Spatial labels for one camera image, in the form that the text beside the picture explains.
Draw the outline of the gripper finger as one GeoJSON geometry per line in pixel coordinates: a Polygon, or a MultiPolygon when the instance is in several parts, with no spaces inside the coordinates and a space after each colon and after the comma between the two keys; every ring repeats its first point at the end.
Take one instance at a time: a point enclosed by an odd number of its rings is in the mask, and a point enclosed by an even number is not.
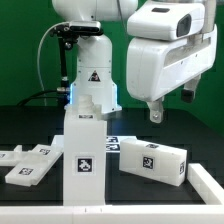
{"type": "Polygon", "coordinates": [[[198,75],[195,78],[189,80],[184,84],[184,87],[181,91],[181,100],[186,103],[192,103],[195,99],[195,94],[197,86],[200,82],[201,76],[198,75]]]}
{"type": "Polygon", "coordinates": [[[154,123],[161,123],[163,121],[163,104],[162,100],[158,99],[154,102],[147,103],[150,110],[150,120],[154,123]]]}

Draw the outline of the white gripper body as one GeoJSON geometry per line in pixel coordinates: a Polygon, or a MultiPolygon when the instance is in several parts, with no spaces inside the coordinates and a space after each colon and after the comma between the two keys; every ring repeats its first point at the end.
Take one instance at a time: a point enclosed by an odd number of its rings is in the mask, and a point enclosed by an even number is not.
{"type": "Polygon", "coordinates": [[[126,85],[138,100],[153,102],[209,70],[215,61],[217,27],[195,45],[133,38],[128,47],[126,85]]]}

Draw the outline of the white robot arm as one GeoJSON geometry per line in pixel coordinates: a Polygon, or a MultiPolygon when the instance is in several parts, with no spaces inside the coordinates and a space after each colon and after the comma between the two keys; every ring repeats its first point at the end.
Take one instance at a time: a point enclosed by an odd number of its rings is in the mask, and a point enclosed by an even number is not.
{"type": "Polygon", "coordinates": [[[65,20],[55,28],[63,46],[78,45],[77,76],[70,102],[92,96],[103,113],[118,111],[117,86],[112,81],[112,43],[103,21],[127,21],[133,37],[127,49],[126,86],[130,96],[145,102],[150,120],[163,119],[163,99],[180,87],[181,99],[195,98],[201,74],[216,55],[217,0],[52,0],[65,20]]]}

